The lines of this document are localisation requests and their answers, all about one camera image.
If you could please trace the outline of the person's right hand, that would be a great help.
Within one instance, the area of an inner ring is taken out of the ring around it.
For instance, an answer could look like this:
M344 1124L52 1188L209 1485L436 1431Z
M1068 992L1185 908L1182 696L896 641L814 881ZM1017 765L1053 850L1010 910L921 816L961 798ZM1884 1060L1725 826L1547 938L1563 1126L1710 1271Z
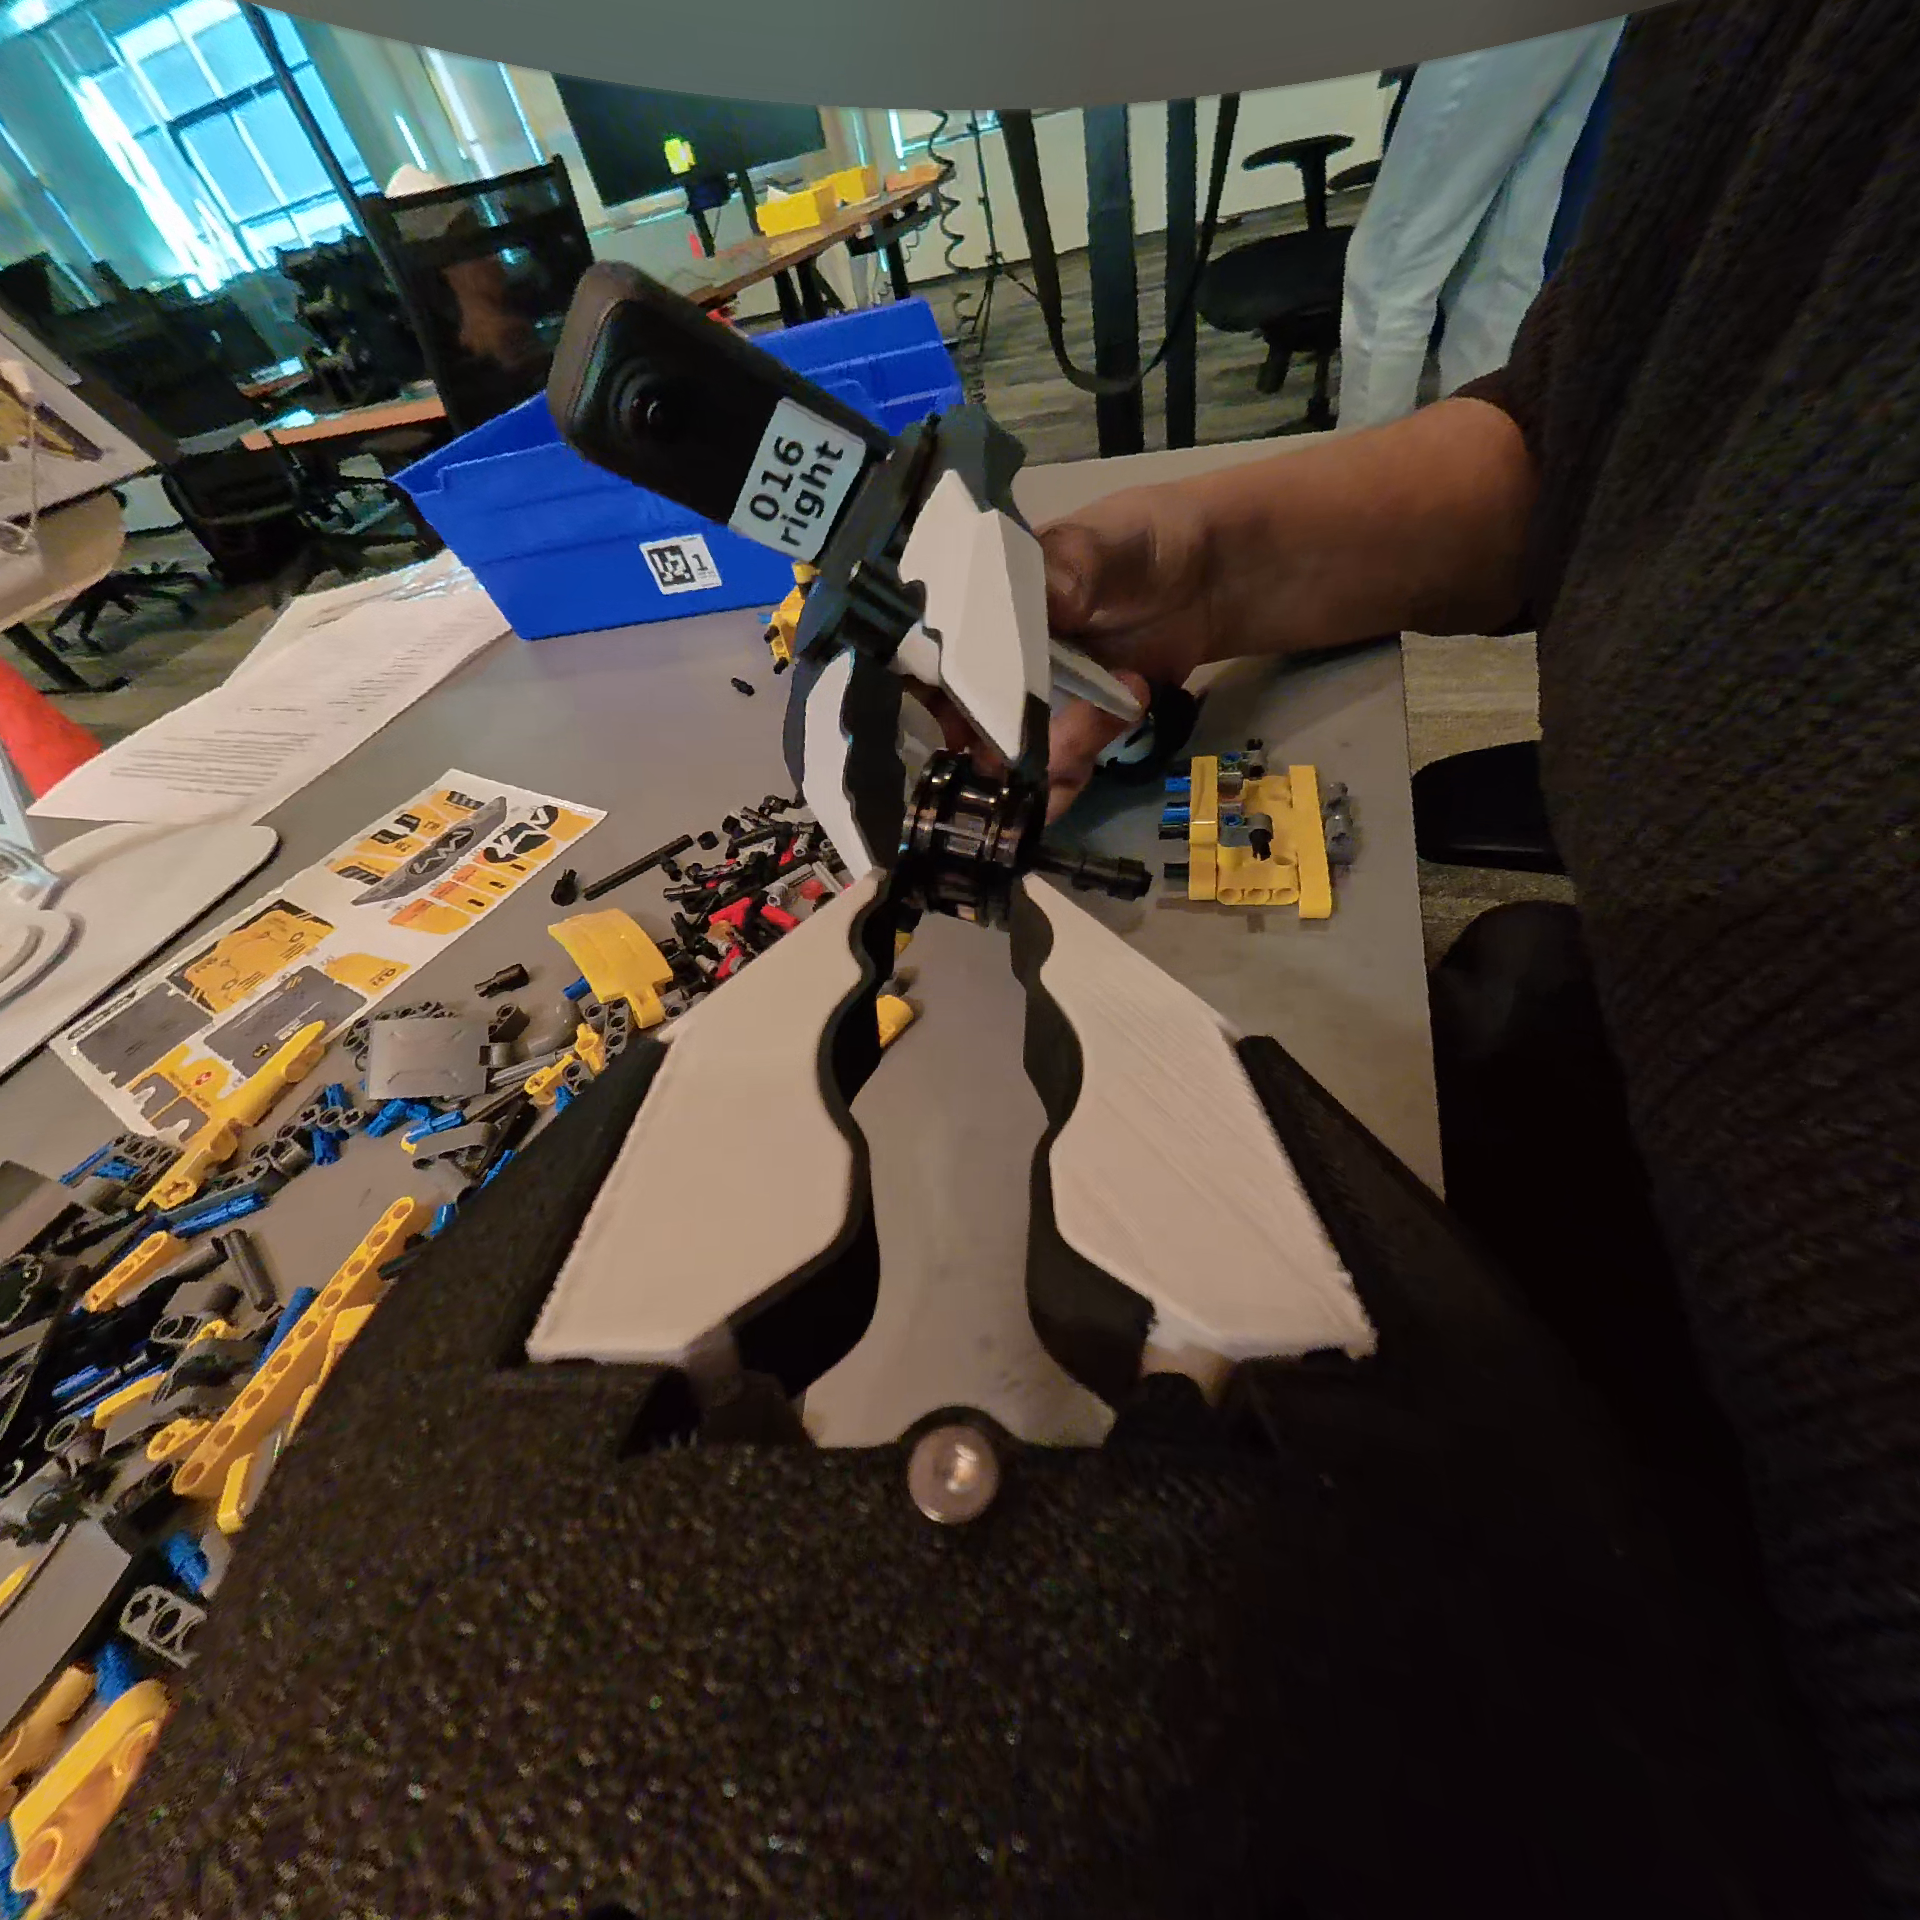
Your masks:
M1140 704L1187 687L1224 657L1213 633L1213 558L1197 493L1133 487L1040 527L1046 624L1104 664ZM916 694L942 745L992 773L1001 756L940 690ZM1131 728L1090 702L1049 719L1046 818L1058 820Z

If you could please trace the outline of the black office chair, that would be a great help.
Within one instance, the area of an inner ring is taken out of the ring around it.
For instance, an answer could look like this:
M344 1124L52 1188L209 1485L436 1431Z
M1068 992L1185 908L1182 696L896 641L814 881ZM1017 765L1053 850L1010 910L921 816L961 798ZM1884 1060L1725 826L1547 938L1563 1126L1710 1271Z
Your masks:
M1280 393L1291 364L1299 356L1312 358L1312 396L1300 430L1330 430L1338 423L1330 370L1339 349L1353 229L1328 218L1328 165L1352 145L1352 135L1306 135L1246 156L1243 172L1290 165L1300 174L1306 225L1213 256L1197 278L1200 319L1261 338L1266 358L1256 380L1259 393Z

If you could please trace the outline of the person's black knit sweater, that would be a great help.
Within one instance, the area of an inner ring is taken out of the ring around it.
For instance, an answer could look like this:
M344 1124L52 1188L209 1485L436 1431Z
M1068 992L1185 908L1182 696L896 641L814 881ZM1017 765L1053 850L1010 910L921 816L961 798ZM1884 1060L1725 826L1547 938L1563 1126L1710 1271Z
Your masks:
M1869 1914L1915 1914L1915 4L1620 41L1502 370L1542 798Z

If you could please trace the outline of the long black toy axle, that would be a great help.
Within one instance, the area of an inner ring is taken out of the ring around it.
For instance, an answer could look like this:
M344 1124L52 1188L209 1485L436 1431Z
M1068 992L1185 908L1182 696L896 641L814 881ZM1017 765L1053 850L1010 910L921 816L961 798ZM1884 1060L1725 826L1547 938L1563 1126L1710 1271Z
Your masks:
M645 876L645 872L658 870L662 864L667 864L667 862L673 862L673 858L681 856L681 854L684 854L684 853L689 853L692 845L696 845L692 833L686 833L686 832L684 832L684 833L677 833L677 837L673 837L670 841L660 844L658 847L649 847L649 850L646 850L645 854L640 854L637 858L634 858L634 862L629 862L629 864L625 864L625 865L616 869L613 872L604 876L602 880L593 880L593 881L587 881L587 885L580 889L578 897L586 903L586 900L597 900L597 897L602 897L602 895L608 895L608 894L613 894L616 889L619 889L619 887L629 885L630 880L635 880L635 878L640 878L640 876Z

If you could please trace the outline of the yellow grey sticker sheet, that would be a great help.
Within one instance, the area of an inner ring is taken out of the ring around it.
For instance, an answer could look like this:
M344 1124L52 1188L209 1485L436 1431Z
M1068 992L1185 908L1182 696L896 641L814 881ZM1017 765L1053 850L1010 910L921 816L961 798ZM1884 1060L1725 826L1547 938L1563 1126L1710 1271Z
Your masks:
M179 1143L299 1031L338 1036L432 951L378 910L265 897L70 1023L52 1052L130 1129Z

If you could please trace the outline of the yellow bin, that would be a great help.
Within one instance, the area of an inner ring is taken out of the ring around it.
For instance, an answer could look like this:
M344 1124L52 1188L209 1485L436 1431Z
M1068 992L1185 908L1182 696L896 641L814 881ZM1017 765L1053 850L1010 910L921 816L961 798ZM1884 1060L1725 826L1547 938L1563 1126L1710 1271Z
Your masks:
M876 165L838 169L794 189L769 182L756 204L756 233L764 237L814 233L842 212L873 204L882 188L885 174Z

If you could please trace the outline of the orange cone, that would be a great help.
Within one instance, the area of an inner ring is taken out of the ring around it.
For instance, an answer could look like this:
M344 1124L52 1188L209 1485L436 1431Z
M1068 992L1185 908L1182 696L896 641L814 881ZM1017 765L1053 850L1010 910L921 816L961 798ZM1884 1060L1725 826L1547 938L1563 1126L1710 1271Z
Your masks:
M102 743L11 663L0 663L3 748L30 799L42 799L62 778L102 753Z

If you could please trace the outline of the yellow printed sticker sheet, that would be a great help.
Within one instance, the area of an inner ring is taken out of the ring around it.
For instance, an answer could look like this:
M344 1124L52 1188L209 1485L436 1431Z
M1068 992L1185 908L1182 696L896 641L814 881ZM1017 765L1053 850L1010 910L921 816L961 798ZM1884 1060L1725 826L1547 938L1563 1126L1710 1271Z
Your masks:
M459 769L392 806L321 862L348 922L444 941L544 872L605 820L602 806Z

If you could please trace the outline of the wooden desk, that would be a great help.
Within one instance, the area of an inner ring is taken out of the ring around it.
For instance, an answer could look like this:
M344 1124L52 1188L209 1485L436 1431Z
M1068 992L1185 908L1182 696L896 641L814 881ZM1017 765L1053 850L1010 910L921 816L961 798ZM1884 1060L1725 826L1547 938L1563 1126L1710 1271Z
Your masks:
M787 237L755 233L673 270L666 284L708 316L771 286L782 324L796 327L845 310L824 270L827 256L845 253L854 265L867 262L877 273L877 288L893 301L910 298L906 242L938 221L950 174L944 159L921 159L885 176L873 204L850 208L819 230Z

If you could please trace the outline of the person's right forearm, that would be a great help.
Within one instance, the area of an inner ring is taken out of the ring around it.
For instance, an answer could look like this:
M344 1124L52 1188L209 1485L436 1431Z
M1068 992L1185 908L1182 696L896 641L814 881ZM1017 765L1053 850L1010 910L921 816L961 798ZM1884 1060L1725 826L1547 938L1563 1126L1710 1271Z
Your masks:
M1539 466L1486 400L1242 466L1212 520L1221 657L1390 633L1497 633L1523 613Z

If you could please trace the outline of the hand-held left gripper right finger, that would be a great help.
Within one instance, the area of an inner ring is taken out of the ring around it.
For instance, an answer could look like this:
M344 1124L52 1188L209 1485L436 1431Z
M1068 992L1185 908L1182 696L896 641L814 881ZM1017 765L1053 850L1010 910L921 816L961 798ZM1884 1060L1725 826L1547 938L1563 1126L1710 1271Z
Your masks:
M1010 954L1044 1110L1024 1296L1046 1356L1104 1404L1153 1374L1216 1404L1256 1362L1372 1357L1240 1031L1049 880L1019 880Z

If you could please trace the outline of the white paper sheet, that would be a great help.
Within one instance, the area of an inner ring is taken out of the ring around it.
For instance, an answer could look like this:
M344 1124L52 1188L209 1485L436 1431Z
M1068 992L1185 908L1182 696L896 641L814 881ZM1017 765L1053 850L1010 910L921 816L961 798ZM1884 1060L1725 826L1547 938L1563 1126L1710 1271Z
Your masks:
M475 580L290 613L222 686L83 764L30 816L261 824L508 630Z

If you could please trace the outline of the pile of toy building pieces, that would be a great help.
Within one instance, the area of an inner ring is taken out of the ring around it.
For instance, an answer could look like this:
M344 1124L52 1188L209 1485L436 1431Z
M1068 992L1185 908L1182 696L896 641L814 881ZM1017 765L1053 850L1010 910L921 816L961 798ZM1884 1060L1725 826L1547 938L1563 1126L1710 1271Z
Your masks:
M334 1038L310 1023L185 1140L128 1129L5 1207L5 1914L57 1908L152 1756L227 1550L410 1258L634 1041L838 895L769 794L597 900L563 854ZM548 937L625 910L677 985L635 1028ZM486 1022L486 1089L373 1102L387 1016Z

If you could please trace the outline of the grey toy panel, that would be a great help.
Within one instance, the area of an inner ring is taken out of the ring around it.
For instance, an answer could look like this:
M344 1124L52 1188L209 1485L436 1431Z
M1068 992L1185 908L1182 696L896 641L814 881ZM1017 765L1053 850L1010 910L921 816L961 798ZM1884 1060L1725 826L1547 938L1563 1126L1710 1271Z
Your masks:
M489 1088L489 1023L477 1016L374 1018L366 1089L373 1102L468 1098Z

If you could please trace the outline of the black desk frame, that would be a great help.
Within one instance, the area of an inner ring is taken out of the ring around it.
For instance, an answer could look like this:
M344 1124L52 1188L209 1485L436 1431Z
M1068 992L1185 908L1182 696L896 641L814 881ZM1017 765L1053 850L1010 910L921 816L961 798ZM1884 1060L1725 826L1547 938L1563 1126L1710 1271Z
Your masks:
M1081 110L1089 176L1089 298L1092 365L1072 358L1065 335L1065 290L1040 167L1035 114L1000 108L1000 136L1014 185L1030 281L1046 346L1061 376L1092 397L1098 449L1104 460L1145 449L1145 381L1164 373L1168 447L1196 434L1196 298L1216 239L1219 209L1233 165L1242 95L1216 100L1206 174L1197 172L1197 100L1166 104L1164 334L1147 352L1139 332L1136 196L1130 104Z

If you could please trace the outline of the black mesh chair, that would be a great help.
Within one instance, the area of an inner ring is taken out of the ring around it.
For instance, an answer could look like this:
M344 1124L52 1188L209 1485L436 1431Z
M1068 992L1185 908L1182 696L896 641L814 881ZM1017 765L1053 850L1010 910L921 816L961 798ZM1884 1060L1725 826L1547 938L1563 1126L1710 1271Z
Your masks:
M593 242L564 158L354 204L461 436L544 393Z

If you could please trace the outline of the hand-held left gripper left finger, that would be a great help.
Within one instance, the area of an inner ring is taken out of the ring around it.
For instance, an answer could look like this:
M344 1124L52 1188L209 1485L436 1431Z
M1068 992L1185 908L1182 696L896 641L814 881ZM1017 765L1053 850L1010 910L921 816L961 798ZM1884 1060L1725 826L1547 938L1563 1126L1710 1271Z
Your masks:
M869 870L691 1014L526 1342L530 1362L654 1364L700 1394L806 1394L877 1302L870 1152L890 880Z

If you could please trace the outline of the dark monitor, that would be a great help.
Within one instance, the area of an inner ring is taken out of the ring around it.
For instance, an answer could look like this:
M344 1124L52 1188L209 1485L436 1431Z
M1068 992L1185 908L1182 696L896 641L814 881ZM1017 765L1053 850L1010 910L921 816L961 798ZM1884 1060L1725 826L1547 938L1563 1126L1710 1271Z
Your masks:
M556 74L563 110L604 206L691 181L731 178L826 153L824 111Z

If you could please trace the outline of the blue plastic bin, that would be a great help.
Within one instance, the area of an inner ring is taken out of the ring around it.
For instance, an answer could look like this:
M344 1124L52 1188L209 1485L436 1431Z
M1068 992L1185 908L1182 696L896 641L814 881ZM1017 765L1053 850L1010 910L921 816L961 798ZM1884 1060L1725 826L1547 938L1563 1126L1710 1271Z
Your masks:
M924 296L753 341L891 434L965 397ZM774 551L593 466L542 396L428 452L398 487L523 640L773 608L796 582Z

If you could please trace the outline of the yellow toy panel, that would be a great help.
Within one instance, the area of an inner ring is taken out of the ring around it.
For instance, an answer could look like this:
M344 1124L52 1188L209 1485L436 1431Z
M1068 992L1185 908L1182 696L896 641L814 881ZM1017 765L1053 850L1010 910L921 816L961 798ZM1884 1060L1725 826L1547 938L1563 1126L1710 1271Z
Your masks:
M666 994L677 985L674 969L630 913L616 908L572 913L554 921L547 932L597 1000L625 1000L640 1031L667 1018Z

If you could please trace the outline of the window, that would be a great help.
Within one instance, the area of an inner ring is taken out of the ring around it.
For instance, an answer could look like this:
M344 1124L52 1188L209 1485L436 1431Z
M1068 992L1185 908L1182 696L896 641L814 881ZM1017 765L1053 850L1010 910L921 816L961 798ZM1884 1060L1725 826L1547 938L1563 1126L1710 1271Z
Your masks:
M5 198L80 265L196 295L373 192L321 28L265 4L3 4Z

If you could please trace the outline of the white rounded board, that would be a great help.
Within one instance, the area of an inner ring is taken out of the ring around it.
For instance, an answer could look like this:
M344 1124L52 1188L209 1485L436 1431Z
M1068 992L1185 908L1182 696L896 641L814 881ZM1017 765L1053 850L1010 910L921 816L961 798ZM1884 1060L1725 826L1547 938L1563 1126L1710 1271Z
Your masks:
M261 822L118 822L5 880L3 1072L106 1000L280 850Z

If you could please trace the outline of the yellow grey toy block assembly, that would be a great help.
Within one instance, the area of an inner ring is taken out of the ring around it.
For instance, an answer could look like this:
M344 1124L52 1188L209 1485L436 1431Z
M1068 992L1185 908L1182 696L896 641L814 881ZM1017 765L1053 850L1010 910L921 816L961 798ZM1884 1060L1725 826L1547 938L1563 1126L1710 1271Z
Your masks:
M1192 756L1164 778L1164 890L1200 905L1296 911L1328 921L1336 880L1356 856L1353 799L1310 764L1251 745Z

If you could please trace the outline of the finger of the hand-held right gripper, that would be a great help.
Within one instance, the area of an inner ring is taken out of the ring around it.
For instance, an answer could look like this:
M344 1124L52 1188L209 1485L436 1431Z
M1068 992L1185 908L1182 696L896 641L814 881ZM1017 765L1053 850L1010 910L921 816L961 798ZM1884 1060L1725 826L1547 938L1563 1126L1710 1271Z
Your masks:
M790 664L785 764L857 880L896 864L906 816L900 680L869 656Z
M896 650L906 694L928 711L910 727L968 724L1017 775L1044 769L1049 741L1049 624L1040 541L1009 511L944 470L924 500L898 561L924 589L918 618Z

